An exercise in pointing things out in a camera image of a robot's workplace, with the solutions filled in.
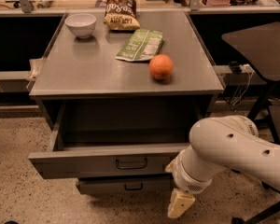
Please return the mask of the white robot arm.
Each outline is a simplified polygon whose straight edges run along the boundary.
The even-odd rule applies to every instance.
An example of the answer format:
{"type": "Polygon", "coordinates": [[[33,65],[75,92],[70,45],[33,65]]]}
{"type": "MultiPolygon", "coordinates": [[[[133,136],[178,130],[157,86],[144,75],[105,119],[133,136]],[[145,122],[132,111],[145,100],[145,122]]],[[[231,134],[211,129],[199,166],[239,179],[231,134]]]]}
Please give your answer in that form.
{"type": "MultiPolygon", "coordinates": [[[[226,169],[252,175],[280,194],[280,145],[260,139],[256,125],[244,116],[201,119],[189,131],[189,146],[165,168],[175,182],[167,216],[182,216],[213,176],[226,169]]],[[[257,224],[277,212],[280,202],[247,221],[234,218],[232,223],[257,224]]]]}

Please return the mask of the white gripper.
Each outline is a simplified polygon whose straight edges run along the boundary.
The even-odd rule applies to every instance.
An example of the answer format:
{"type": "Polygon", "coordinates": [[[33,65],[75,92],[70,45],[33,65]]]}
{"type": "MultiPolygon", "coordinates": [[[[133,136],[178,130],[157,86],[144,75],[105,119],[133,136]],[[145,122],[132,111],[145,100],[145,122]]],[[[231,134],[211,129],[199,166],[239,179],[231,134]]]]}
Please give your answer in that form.
{"type": "Polygon", "coordinates": [[[192,194],[202,193],[212,183],[212,179],[198,181],[186,172],[182,164],[182,158],[186,150],[182,150],[165,167],[165,172],[173,177],[177,189],[171,193],[167,216],[169,218],[181,217],[195,202],[192,194]]]}

